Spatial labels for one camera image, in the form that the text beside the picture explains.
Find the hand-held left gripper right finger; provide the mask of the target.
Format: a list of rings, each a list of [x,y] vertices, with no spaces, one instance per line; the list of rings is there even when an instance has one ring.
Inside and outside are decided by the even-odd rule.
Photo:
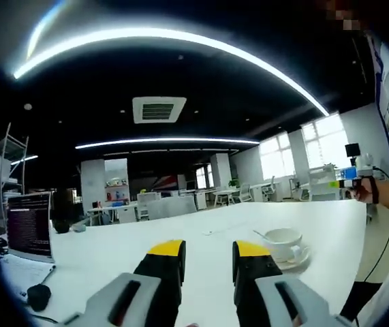
[[[351,326],[300,279],[282,273],[257,244],[232,244],[234,304],[241,326]]]

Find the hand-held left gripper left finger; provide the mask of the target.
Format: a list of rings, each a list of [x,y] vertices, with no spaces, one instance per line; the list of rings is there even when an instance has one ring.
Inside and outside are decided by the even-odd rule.
[[[60,326],[173,326],[182,302],[186,242],[152,247],[133,273],[124,272],[94,293],[83,313]]]

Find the person's right hand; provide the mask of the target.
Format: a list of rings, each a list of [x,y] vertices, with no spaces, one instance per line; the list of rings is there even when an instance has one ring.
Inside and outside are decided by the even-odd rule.
[[[355,198],[367,204],[379,203],[379,189],[376,180],[372,177],[364,177],[354,181]]]

